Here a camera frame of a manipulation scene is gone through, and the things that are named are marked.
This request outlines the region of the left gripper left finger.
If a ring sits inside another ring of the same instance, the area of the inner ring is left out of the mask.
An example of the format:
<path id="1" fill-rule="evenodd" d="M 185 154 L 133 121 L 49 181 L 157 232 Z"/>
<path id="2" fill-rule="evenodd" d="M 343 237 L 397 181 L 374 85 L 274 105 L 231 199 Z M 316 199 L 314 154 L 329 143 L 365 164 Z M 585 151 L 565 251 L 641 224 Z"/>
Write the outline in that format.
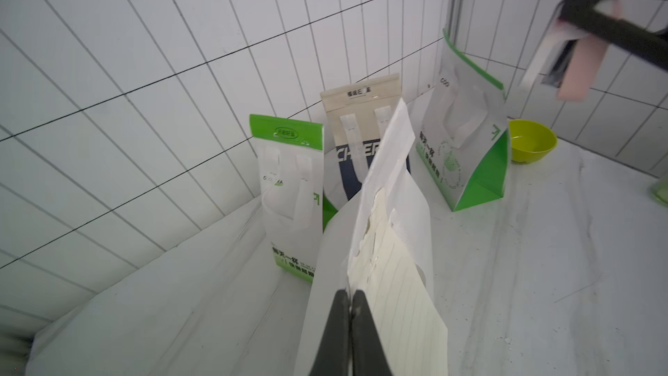
<path id="1" fill-rule="evenodd" d="M 310 376 L 346 376 L 350 361 L 350 299 L 338 290 L 325 324 Z"/>

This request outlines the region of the white paper bag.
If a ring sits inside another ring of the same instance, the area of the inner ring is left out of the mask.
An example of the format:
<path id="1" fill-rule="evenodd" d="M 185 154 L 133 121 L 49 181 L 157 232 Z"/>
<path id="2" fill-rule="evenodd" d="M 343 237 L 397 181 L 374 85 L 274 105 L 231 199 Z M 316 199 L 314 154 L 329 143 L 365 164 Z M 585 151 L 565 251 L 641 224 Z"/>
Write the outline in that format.
<path id="1" fill-rule="evenodd" d="M 448 373 L 448 329 L 433 302 L 430 207 L 407 168 L 414 141 L 399 102 L 361 190 L 325 229 L 295 374 L 311 371 L 339 290 L 364 292 L 392 374 Z"/>

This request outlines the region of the pink stapler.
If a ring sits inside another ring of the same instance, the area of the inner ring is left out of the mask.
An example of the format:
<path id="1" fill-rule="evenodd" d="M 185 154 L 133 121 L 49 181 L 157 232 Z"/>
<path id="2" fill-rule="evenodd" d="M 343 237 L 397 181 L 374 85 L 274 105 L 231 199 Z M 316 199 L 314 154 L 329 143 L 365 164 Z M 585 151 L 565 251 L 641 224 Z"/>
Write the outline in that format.
<path id="1" fill-rule="evenodd" d="M 530 90 L 544 69 L 541 83 L 555 88 L 557 99 L 581 102 L 596 80 L 610 43 L 565 21 L 560 16 L 564 3 L 558 3 L 520 87 Z"/>

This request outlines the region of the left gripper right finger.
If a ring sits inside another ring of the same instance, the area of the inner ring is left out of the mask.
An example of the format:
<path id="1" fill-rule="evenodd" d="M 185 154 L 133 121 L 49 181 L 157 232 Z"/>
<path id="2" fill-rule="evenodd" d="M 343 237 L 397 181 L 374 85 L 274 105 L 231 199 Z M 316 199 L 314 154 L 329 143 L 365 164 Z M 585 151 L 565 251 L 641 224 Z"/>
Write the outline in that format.
<path id="1" fill-rule="evenodd" d="M 351 307 L 351 360 L 353 375 L 391 375 L 365 293 L 356 290 Z"/>

